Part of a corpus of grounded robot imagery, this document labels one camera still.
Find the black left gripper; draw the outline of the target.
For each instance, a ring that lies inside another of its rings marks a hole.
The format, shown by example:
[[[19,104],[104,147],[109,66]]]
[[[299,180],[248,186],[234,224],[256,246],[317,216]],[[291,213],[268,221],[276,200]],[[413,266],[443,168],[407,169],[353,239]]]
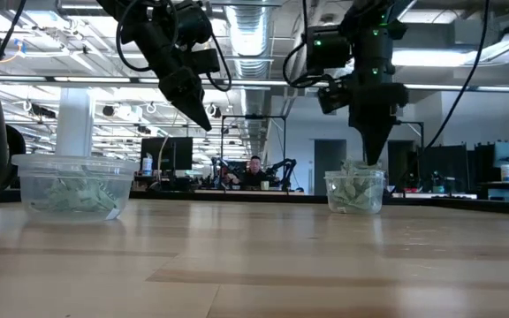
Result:
[[[158,51],[150,66],[159,79],[161,92],[186,117],[208,131],[211,128],[210,104],[204,101],[200,74],[220,70],[217,50],[182,51],[164,33],[160,33],[156,43]]]

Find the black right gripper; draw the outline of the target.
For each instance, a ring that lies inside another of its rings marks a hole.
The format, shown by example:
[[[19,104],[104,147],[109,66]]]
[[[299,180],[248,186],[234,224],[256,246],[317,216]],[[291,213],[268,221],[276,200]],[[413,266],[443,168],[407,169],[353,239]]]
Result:
[[[332,81],[317,91],[323,114],[348,108],[349,125],[362,129],[363,161],[377,164],[388,140],[394,112],[408,104],[409,93],[404,84],[380,83],[358,85],[350,81]],[[376,127],[368,136],[368,128]]]

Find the clear plastic container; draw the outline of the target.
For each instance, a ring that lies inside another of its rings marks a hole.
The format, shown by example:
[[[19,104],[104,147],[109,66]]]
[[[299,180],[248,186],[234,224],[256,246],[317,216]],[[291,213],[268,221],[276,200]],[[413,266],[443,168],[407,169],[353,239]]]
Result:
[[[381,170],[326,171],[324,181],[334,213],[370,215],[382,208],[385,178]]]
[[[29,217],[45,223],[91,223],[118,218],[124,210],[139,164],[107,157],[68,155],[14,155],[18,168],[20,198]],[[44,192],[59,178],[92,178],[106,184],[118,198],[118,208],[82,210],[81,208],[50,211],[32,208],[33,200],[45,197]]]

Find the dark grey door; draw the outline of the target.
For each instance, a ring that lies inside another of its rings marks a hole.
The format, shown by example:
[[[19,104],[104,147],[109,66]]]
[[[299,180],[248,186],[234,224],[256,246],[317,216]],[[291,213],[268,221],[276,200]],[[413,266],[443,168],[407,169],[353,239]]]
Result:
[[[340,170],[346,159],[346,141],[315,140],[314,151],[314,195],[325,196],[325,172]]]

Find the black monitor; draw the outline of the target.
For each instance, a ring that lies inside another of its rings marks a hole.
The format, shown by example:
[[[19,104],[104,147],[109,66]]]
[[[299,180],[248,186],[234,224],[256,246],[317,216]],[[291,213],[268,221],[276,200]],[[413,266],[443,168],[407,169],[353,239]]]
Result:
[[[152,170],[191,170],[193,139],[189,137],[146,138],[141,141],[141,160],[152,159]]]

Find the black panel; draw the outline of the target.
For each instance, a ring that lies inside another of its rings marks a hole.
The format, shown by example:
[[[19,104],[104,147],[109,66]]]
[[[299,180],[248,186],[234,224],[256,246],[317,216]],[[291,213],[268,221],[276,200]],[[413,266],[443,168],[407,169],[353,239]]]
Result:
[[[465,145],[427,148],[419,168],[424,192],[464,193],[469,188]]]

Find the person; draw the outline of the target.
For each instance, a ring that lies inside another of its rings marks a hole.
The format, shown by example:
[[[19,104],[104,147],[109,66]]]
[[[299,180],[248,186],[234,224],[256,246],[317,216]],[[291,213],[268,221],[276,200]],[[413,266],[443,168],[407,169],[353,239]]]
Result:
[[[262,171],[261,158],[257,155],[251,157],[247,170],[243,176],[243,179],[239,181],[239,184],[243,188],[259,187],[262,181],[273,182],[277,181],[277,178],[269,178]]]

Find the bright ceiling light panel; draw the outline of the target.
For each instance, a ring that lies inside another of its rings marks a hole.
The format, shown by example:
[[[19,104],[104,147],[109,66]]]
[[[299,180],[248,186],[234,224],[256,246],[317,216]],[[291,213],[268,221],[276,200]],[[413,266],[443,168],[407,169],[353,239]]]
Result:
[[[396,66],[456,67],[471,56],[470,52],[447,49],[398,49],[391,62]]]

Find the white pillar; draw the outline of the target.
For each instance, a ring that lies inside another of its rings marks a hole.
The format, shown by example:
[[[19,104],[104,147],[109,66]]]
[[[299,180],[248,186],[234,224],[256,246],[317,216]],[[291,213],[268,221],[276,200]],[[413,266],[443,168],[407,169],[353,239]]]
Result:
[[[57,117],[57,155],[91,156],[95,103],[86,88],[62,87]]]

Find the black frame stand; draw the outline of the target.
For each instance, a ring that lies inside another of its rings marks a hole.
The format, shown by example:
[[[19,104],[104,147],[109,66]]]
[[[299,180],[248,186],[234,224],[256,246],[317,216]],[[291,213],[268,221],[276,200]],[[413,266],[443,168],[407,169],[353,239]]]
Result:
[[[396,125],[405,125],[415,129],[419,140],[388,140],[388,171],[389,176],[407,178],[410,174],[418,177],[420,174],[420,155],[425,146],[424,123],[419,121],[396,122]]]
[[[262,138],[251,138],[248,137],[246,139],[242,138],[242,129],[245,128],[247,130],[247,133],[249,133],[248,130],[248,124],[251,121],[262,121],[265,122],[266,125],[260,125],[260,128],[258,132],[260,132],[263,128],[266,129],[267,136],[264,139],[264,149],[263,154],[260,155],[262,159],[265,158],[265,156],[268,154],[268,145],[269,145],[269,136],[271,134],[271,127],[274,125],[277,133],[282,132],[282,136],[279,138],[281,141],[281,152],[282,152],[282,160],[283,161],[286,157],[286,119],[287,116],[280,115],[280,116],[274,116],[274,115],[260,115],[260,114],[246,114],[246,115],[223,115],[221,117],[221,129],[220,129],[220,150],[219,150],[219,157],[224,159],[224,138],[225,135],[232,129],[239,131],[239,138],[242,141],[252,141],[252,142],[258,142],[259,144],[262,143]]]

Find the silver corrugated duct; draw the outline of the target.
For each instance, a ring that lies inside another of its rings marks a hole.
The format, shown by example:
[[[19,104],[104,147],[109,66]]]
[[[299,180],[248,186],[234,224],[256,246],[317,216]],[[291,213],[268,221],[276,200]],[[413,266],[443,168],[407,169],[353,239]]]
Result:
[[[259,6],[227,6],[224,8],[229,26],[229,39],[235,71],[241,79],[266,79],[270,62],[263,60],[270,40],[271,8]]]

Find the black aluminium table frame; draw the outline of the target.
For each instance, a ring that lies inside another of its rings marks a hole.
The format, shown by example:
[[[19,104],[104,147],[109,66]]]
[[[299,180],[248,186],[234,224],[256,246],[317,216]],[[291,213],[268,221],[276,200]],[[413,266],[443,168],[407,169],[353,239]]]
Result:
[[[300,195],[299,193],[254,192],[239,191],[238,193],[207,191],[206,193],[182,192],[130,192],[130,199],[136,200],[165,200],[165,201],[230,201],[230,202],[264,202],[264,203],[292,203],[292,204],[326,204],[326,196]],[[484,201],[450,196],[413,197],[405,198],[383,197],[384,206],[423,206],[436,208],[451,208],[470,211],[490,212],[509,215],[509,202]]]

